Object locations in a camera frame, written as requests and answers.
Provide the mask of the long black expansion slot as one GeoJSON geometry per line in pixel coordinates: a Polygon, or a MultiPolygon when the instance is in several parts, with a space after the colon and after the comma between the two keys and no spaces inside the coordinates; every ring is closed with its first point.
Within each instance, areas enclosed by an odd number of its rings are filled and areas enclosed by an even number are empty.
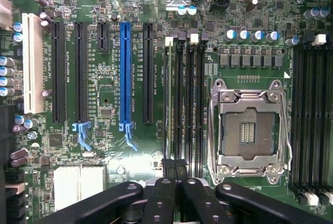
{"type": "Polygon", "coordinates": [[[66,119],[66,48],[63,23],[52,23],[51,37],[53,122],[63,123],[66,119]]]}
{"type": "Polygon", "coordinates": [[[143,24],[143,121],[145,124],[153,122],[153,24],[143,24]]]}
{"type": "Polygon", "coordinates": [[[75,69],[75,123],[73,130],[79,134],[79,144],[87,151],[92,148],[85,142],[88,121],[88,78],[87,78],[87,27],[83,22],[74,24],[74,69],[75,69]]]}

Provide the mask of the green motherboard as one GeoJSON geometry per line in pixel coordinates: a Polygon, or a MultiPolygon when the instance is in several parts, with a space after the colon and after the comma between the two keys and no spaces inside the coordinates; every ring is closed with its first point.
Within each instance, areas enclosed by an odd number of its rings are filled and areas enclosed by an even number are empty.
{"type": "MultiPolygon", "coordinates": [[[[145,187],[162,178],[164,158],[163,75],[164,40],[172,47],[171,158],[177,165],[173,224],[200,224],[189,217],[182,180],[197,178],[208,190],[215,185],[207,167],[207,109],[210,89],[217,79],[228,88],[267,89],[279,80],[287,98],[291,143],[293,47],[312,44],[324,33],[327,42],[319,55],[333,45],[333,0],[8,0],[12,2],[12,29],[0,28],[0,224],[36,224],[55,212],[54,171],[67,166],[104,166],[105,190],[123,182],[145,187]],[[24,113],[22,14],[35,14],[43,30],[44,112],[24,113]],[[52,23],[65,26],[66,119],[53,122],[52,23]],[[74,24],[87,27],[88,121],[85,150],[79,144],[75,123],[74,24]],[[97,50],[97,24],[109,25],[109,52],[97,50]],[[134,151],[119,131],[120,23],[131,24],[132,37],[132,140],[134,151]],[[153,24],[153,122],[143,121],[143,24],[153,24]],[[175,46],[185,32],[182,86],[182,157],[175,159],[175,46]],[[197,177],[197,47],[201,33],[209,33],[204,52],[203,174],[197,177]],[[186,117],[187,43],[198,33],[194,69],[193,127],[196,138],[196,175],[188,174],[186,117]]],[[[311,48],[314,58],[315,48],[311,48]]],[[[304,93],[302,84],[302,105],[304,93]]],[[[302,185],[304,144],[300,115],[300,193],[289,189],[292,172],[286,170],[277,184],[264,177],[231,177],[232,182],[258,191],[333,224],[333,205],[310,206],[302,185]]]]}

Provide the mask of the short black expansion slot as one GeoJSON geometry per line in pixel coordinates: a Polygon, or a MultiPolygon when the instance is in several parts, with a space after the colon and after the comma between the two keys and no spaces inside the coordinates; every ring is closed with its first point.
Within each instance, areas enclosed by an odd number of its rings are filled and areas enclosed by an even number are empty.
{"type": "Polygon", "coordinates": [[[109,25],[106,22],[97,24],[97,50],[109,52],[109,25]]]}

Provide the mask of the blue expansion slot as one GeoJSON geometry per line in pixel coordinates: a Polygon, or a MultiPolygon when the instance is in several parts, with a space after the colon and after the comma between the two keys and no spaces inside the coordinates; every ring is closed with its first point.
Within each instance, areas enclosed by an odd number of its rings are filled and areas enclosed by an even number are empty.
{"type": "Polygon", "coordinates": [[[120,112],[119,131],[124,132],[126,144],[134,151],[137,146],[132,140],[132,37],[131,24],[120,23],[120,112]]]}

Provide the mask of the metal CPU socket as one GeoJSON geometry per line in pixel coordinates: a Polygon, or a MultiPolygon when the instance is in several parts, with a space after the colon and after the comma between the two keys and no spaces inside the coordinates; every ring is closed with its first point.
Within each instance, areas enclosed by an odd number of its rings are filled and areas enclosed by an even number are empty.
{"type": "Polygon", "coordinates": [[[215,185],[264,177],[271,185],[291,169],[287,98],[279,80],[267,89],[228,88],[217,79],[207,109],[207,167],[215,185]]]}

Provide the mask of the white expansion slot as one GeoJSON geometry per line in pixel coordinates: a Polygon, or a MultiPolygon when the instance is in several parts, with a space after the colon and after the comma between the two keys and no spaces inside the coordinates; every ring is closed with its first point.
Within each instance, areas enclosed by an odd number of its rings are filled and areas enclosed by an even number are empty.
{"type": "Polygon", "coordinates": [[[43,30],[35,14],[22,14],[23,98],[24,113],[44,112],[43,30]]]}

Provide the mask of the silver finned heatsink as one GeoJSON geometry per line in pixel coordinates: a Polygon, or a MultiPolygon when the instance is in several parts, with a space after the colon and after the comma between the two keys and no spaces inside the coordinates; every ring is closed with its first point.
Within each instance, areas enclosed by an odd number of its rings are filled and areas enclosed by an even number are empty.
{"type": "Polygon", "coordinates": [[[55,210],[61,210],[104,191],[107,187],[104,166],[67,166],[54,171],[55,210]]]}

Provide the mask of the white power connector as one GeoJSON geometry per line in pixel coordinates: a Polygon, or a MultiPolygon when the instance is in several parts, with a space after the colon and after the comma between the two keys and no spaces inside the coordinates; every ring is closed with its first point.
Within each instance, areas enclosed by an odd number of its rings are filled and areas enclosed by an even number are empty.
{"type": "Polygon", "coordinates": [[[0,0],[0,28],[9,31],[12,29],[12,2],[0,0]]]}

